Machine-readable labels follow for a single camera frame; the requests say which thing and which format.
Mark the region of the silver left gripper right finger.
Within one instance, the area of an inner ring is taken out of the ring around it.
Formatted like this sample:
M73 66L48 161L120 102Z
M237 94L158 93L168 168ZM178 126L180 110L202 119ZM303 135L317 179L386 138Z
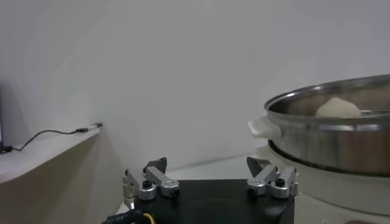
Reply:
M258 198L270 194L274 198L289 198L298 195L298 176L295 167L279 167L266 159L246 158L247 166L252 174L247 183L247 194L250 198Z

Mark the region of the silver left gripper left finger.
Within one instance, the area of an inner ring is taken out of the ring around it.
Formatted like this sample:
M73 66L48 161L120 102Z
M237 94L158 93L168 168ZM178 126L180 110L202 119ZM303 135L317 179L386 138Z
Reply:
M149 161L142 171L126 169L122 177L124 204L135 207L135 200L150 202L158 196L177 198L180 195L180 184L166 176L167 157Z

